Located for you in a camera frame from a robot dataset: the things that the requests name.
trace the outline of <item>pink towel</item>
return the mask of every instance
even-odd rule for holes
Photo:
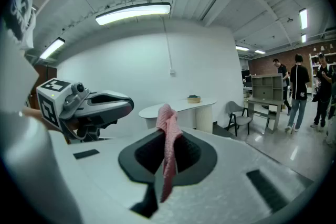
[[[176,174],[174,142],[182,134],[176,120],[177,112],[173,110],[170,105],[165,104],[159,109],[156,127],[162,129],[166,135],[164,144],[163,189],[161,202],[164,202],[172,192],[173,177]]]

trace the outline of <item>chair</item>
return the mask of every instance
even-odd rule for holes
[[[244,111],[247,111],[247,117],[243,116]],[[252,118],[248,116],[248,109],[243,108],[240,105],[237,105],[234,101],[230,101],[226,104],[226,111],[229,113],[230,121],[229,125],[226,130],[229,130],[230,124],[232,121],[232,117],[234,118],[234,124],[235,124],[235,131],[236,131],[236,136],[237,136],[237,129],[239,129],[240,126],[247,124],[247,134],[250,134],[250,121],[252,121]],[[242,111],[241,116],[236,116],[234,112],[240,112]]]

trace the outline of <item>glossy floor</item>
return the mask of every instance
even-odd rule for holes
[[[262,112],[262,107],[255,108]],[[274,133],[265,133],[266,119],[255,116],[250,124],[250,135],[247,135],[247,126],[238,130],[238,139],[265,153],[278,162],[286,165],[297,173],[316,180],[325,173],[333,161],[336,147],[329,146],[324,141],[326,130],[319,132],[311,128],[316,115],[317,103],[307,100],[305,116],[298,132],[286,133],[289,116],[287,109],[280,115],[278,130]],[[235,128],[229,129],[229,136],[235,139]],[[227,136],[219,126],[214,127],[214,134]]]

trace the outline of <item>brick wall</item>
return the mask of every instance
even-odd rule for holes
[[[309,54],[313,56],[320,53],[321,46],[324,47],[323,53],[325,54],[336,52],[336,40],[315,43],[313,45],[300,47],[294,50],[288,50],[280,52],[278,54],[273,54],[254,60],[249,60],[248,66],[250,69],[250,74],[262,75],[262,74],[277,73],[277,68],[273,65],[273,59],[275,58],[277,58],[280,63],[284,64],[287,67],[287,70],[290,71],[290,69],[295,65],[295,54],[301,54],[303,57],[302,65],[308,69],[309,76],[311,77]]]

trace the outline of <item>white desk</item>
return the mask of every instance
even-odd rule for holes
[[[201,102],[197,104],[189,104],[186,99],[168,102],[167,104],[169,104],[176,112],[195,109],[196,129],[203,132],[212,133],[213,121],[211,105],[215,104],[216,102],[217,100],[213,98],[202,98]],[[155,127],[157,114],[160,107],[163,105],[164,103],[153,105],[139,112],[139,116],[146,119],[148,129]]]

